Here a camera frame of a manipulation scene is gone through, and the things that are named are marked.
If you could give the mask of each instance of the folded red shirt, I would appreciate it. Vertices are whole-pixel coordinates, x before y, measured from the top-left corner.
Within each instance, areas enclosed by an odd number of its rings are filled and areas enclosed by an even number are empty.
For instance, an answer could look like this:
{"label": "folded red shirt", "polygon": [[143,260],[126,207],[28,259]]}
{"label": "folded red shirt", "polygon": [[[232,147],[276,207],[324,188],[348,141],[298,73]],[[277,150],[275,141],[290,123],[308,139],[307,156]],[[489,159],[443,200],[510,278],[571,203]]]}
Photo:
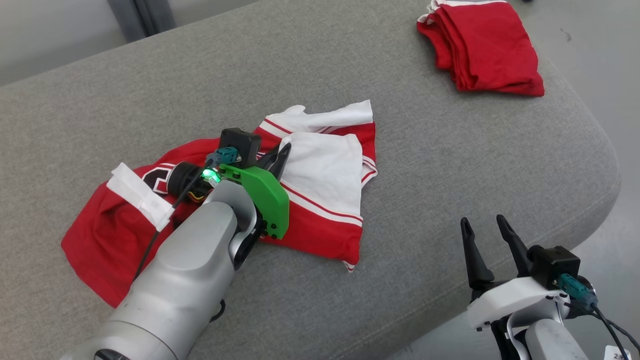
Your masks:
{"label": "folded red shirt", "polygon": [[436,51],[459,91],[542,96],[538,56],[518,14],[503,0],[432,0],[417,28]]}

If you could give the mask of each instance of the red fabric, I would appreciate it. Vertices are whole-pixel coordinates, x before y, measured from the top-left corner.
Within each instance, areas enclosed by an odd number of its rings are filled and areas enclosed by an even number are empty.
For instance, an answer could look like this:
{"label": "red fabric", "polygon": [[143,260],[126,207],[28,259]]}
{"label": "red fabric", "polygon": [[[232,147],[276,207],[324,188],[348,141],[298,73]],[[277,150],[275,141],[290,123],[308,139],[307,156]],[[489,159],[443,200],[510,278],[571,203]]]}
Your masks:
{"label": "red fabric", "polygon": [[442,3],[417,29],[436,51],[436,66],[451,73],[460,91],[545,94],[538,56],[510,4]]}
{"label": "red fabric", "polygon": [[[280,144],[281,139],[258,128],[261,135],[261,152],[268,152]],[[375,124],[364,124],[338,128],[336,135],[356,134],[362,144],[364,156],[375,161]],[[154,191],[166,191],[164,174],[180,163],[188,161],[204,165],[207,154],[218,148],[218,139],[201,139],[184,144],[167,152],[152,165],[134,170],[143,179],[145,174],[159,172],[157,179],[151,177],[150,186]],[[169,203],[175,197],[163,194]],[[154,258],[158,247],[182,223],[197,205],[182,202],[173,214],[170,223],[158,236],[145,266]],[[155,232],[147,219],[123,198],[101,184],[86,206],[80,212],[62,239],[61,246],[78,277],[95,291],[110,306],[116,307],[127,295],[129,286],[140,259]],[[362,226],[331,221],[311,213],[301,206],[290,203],[290,219],[287,234],[281,240],[263,239],[276,245],[283,245],[318,256],[347,261],[353,268],[358,263]]]}

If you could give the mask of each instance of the gray couch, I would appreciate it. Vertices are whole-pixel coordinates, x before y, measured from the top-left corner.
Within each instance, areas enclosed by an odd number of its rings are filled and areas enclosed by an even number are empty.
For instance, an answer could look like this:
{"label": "gray couch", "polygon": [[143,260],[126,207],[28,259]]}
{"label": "gray couch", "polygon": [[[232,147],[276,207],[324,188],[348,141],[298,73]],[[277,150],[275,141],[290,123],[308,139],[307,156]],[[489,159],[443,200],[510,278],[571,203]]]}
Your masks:
{"label": "gray couch", "polygon": [[57,359],[110,314],[60,240],[111,169],[294,104],[372,101],[360,263],[259,245],[190,359],[385,358],[468,304],[463,216],[498,278],[515,272],[497,213],[527,245],[584,241],[620,189],[596,120],[544,54],[542,98],[459,94],[424,9],[263,0],[0,88],[2,358]]}

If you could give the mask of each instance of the wall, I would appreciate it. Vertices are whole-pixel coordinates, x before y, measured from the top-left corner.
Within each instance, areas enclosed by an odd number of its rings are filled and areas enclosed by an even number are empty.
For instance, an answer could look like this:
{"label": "wall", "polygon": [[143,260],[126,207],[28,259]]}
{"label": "wall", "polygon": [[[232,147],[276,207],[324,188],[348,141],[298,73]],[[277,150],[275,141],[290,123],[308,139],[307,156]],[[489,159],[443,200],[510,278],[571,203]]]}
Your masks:
{"label": "wall", "polygon": [[0,1],[0,86],[124,44],[106,0]]}

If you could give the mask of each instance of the floor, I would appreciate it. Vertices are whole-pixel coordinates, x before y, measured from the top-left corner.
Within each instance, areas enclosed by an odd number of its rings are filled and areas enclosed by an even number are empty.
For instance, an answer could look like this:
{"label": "floor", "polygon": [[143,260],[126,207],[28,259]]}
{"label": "floor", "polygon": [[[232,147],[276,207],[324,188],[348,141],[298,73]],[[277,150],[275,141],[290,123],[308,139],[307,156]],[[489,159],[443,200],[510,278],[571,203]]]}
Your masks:
{"label": "floor", "polygon": [[[508,0],[538,52],[572,84],[613,143],[623,188],[612,213],[574,253],[580,273],[594,285],[600,308],[640,338],[640,3],[637,0]],[[615,345],[602,323],[570,320],[567,328],[591,359]],[[633,349],[626,339],[623,344]],[[465,314],[407,346],[388,360],[500,359],[490,332],[476,332]]]}

